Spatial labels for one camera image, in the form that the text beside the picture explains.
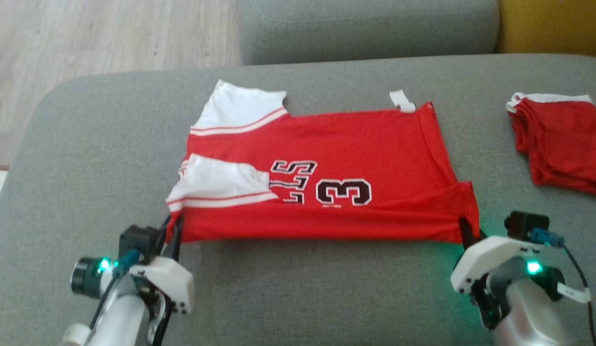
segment garment label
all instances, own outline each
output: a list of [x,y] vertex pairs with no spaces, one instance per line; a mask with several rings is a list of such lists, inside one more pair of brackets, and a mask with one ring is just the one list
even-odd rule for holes
[[412,102],[409,102],[407,96],[405,96],[405,92],[402,90],[396,90],[389,93],[390,98],[392,98],[392,102],[396,108],[400,108],[403,112],[414,112],[415,105]]
[[572,289],[563,283],[559,283],[558,292],[563,296],[571,298],[581,304],[590,302],[590,291],[588,291],[588,288],[584,289],[583,291],[577,291],[577,289]]

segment white stripe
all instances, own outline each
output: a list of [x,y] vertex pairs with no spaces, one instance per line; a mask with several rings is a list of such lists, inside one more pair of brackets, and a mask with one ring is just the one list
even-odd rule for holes
[[556,94],[524,94],[523,92],[516,92],[512,97],[511,101],[505,104],[505,108],[507,111],[515,113],[517,110],[515,106],[519,105],[522,102],[522,99],[529,99],[534,102],[539,103],[550,103],[550,102],[564,102],[564,101],[576,101],[576,102],[588,102],[592,103],[592,99],[589,95],[581,95],[581,96],[566,96],[566,95],[556,95]]
[[217,200],[206,200],[206,199],[186,199],[182,202],[174,202],[168,204],[171,212],[177,212],[183,208],[223,208],[240,206],[242,204],[252,204],[270,199],[277,199],[278,196],[274,193],[265,193],[257,196],[238,197],[232,199],[217,199]]
[[208,136],[208,135],[219,135],[219,134],[242,134],[245,132],[249,132],[249,131],[258,129],[259,127],[262,127],[262,126],[268,124],[269,122],[274,121],[274,120],[280,118],[281,116],[284,116],[285,114],[287,114],[287,110],[285,108],[282,108],[276,112],[273,112],[269,116],[262,118],[260,121],[257,121],[255,124],[252,124],[252,125],[249,125],[246,127],[236,127],[235,129],[232,129],[232,128],[229,128],[229,129],[200,129],[200,130],[192,129],[189,133],[192,135],[195,135],[195,136]]

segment couch cushion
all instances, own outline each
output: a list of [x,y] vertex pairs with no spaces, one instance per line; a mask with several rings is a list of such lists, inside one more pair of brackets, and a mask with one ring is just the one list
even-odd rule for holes
[[496,0],[245,0],[243,63],[491,53]]
[[[596,197],[531,183],[505,102],[516,91],[590,94],[596,58],[427,57],[111,74],[50,92],[25,131],[0,197],[0,345],[56,344],[96,301],[74,296],[81,256],[116,256],[132,223],[159,225],[189,131],[217,79],[287,90],[291,114],[389,108],[404,88],[434,101],[451,163],[472,180],[482,227],[511,210],[549,215],[591,285]],[[164,345],[486,345],[476,309],[450,284],[460,246],[393,241],[209,241],[184,246],[196,312],[173,317]],[[576,273],[560,251],[543,262]],[[588,340],[585,306],[558,303]]]

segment folded clothing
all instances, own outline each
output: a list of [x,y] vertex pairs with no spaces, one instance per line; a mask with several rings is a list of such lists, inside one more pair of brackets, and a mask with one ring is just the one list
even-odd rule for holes
[[596,107],[588,95],[516,93],[506,108],[535,185],[596,195]]

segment red shirt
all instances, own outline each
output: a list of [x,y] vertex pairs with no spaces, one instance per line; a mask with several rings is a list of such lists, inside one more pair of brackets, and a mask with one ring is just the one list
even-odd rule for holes
[[478,234],[473,187],[456,179],[431,103],[294,118],[284,97],[219,82],[188,137],[183,182],[168,198],[173,217],[183,216],[184,241],[460,243],[462,215]]
[[596,107],[588,95],[524,94],[507,102],[515,147],[535,185],[596,195]]

